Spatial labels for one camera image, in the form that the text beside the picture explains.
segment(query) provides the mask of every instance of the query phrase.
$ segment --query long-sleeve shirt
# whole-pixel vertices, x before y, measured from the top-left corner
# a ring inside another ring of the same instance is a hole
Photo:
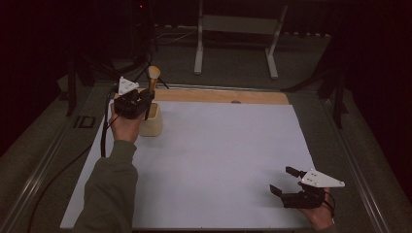
[[[132,232],[138,174],[136,147],[116,140],[109,157],[100,158],[85,187],[85,205],[72,232]],[[335,225],[316,233],[337,233]]]

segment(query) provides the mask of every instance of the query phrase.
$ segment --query white paper sheet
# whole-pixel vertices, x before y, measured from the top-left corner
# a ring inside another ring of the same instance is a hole
[[[163,131],[139,137],[134,229],[293,229],[308,227],[269,189],[297,192],[285,167],[314,168],[291,105],[159,102]],[[62,228],[72,228],[100,157],[100,136],[87,158]],[[113,147],[107,133],[107,153]]]

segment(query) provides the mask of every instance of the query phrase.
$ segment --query dark background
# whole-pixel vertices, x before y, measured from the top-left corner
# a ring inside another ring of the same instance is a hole
[[[270,15],[264,8],[263,12],[248,12],[248,4],[255,1],[228,2],[238,4],[235,13],[249,17]],[[139,50],[130,50],[130,39],[140,35],[143,47],[147,36],[144,28],[136,30],[135,35],[127,34],[132,21],[126,3],[112,1],[112,5],[108,3],[110,6],[96,5],[90,0],[0,3],[2,99],[6,105],[0,121],[1,154],[60,94],[56,80],[67,73],[67,62],[75,51],[106,60],[114,56],[136,57]],[[158,24],[196,25],[196,1],[153,3],[154,20]],[[210,0],[205,9],[218,12],[221,6],[222,1]],[[116,20],[102,19],[102,12],[112,14]],[[409,72],[412,18],[408,12],[410,4],[400,0],[367,0],[358,4],[293,1],[283,31],[298,32],[302,37],[306,33],[332,35],[318,68],[348,68],[346,87],[353,91],[364,118],[411,198],[412,185],[408,180],[412,176]],[[119,34],[124,41],[116,41]]]

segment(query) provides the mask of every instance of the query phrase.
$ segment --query beige container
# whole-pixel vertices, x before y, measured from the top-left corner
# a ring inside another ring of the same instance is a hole
[[[163,129],[160,106],[157,103],[151,104],[149,117],[140,124],[139,135],[142,137],[157,137]]]

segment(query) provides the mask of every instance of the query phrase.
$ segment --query table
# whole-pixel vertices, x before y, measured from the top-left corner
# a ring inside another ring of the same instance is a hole
[[[140,137],[133,228],[138,230],[296,229],[309,224],[270,193],[300,190],[286,166],[314,168],[283,93],[157,89],[162,134]],[[86,180],[100,157],[100,131],[61,228],[83,208]],[[107,151],[113,142],[107,134]]]
[[[251,17],[226,17],[203,14],[203,0],[199,0],[199,17],[197,26],[197,49],[194,60],[194,74],[200,75],[203,62],[203,30],[223,32],[240,32],[273,35],[272,44],[265,50],[267,65],[271,79],[278,79],[273,51],[279,39],[288,6],[282,8],[281,15],[277,19],[251,18]]]

